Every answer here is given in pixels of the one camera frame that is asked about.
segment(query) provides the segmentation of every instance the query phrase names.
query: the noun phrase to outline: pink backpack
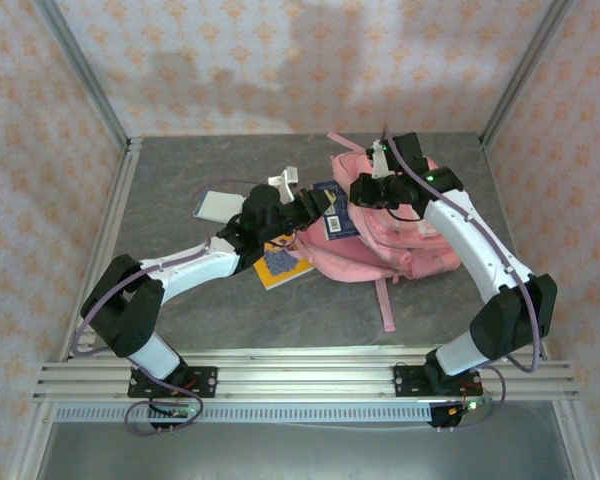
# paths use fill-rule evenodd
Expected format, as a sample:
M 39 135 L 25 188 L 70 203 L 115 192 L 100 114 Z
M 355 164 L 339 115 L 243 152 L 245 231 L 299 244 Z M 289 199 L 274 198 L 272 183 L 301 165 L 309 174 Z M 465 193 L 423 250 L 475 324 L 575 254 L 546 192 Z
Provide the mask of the pink backpack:
M 330 132 L 332 140 L 350 148 L 351 152 L 331 157 L 333 178 L 349 193 L 349 186 L 360 173 L 371 173 L 372 167 L 364 149 L 340 135 Z M 436 165 L 431 159 L 429 166 Z M 295 240 L 295 256 L 309 260 L 323 275 L 339 282 L 375 281 L 382 320 L 386 332 L 395 331 L 385 279 L 397 283 L 402 275 L 408 279 L 454 270 L 460 259 L 449 243 L 426 221 L 400 222 L 385 210 L 373 210 L 348 204 L 348 213 L 360 236 L 329 241 L 324 223 L 317 222 Z M 417 218 L 408 205 L 395 214 L 401 218 Z

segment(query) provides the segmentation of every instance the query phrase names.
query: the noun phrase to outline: patterned wallpaper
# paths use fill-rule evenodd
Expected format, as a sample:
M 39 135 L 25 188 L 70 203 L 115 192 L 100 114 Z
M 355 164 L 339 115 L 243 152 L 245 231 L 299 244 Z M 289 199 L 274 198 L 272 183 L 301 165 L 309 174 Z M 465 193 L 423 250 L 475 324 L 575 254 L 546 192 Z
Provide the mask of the patterned wallpaper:
M 118 149 L 31 0 L 0 0 L 0 479 L 57 355 Z
M 550 0 L 59 3 L 136 136 L 477 131 Z
M 577 364 L 600 451 L 600 0 L 573 4 L 490 160 L 519 253 L 557 279 L 550 345 Z

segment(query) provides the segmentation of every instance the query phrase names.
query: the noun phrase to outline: metal base plate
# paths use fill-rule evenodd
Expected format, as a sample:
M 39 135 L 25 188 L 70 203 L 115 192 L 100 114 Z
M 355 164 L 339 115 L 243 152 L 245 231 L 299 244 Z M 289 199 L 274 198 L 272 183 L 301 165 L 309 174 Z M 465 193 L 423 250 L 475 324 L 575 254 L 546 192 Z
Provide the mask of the metal base plate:
M 478 372 L 465 372 L 457 376 L 448 396 L 479 397 L 482 381 Z M 423 366 L 396 365 L 393 367 L 393 386 L 396 397 L 435 397 L 437 393 L 429 384 Z
M 187 378 L 194 377 L 196 382 L 190 390 L 200 398 L 215 398 L 218 369 L 216 367 L 187 367 Z M 147 384 L 144 375 L 135 369 L 132 369 L 127 396 L 129 398 L 163 398 L 171 396 L 186 398 L 186 395 L 180 393 L 171 395 L 171 391 L 154 383 Z

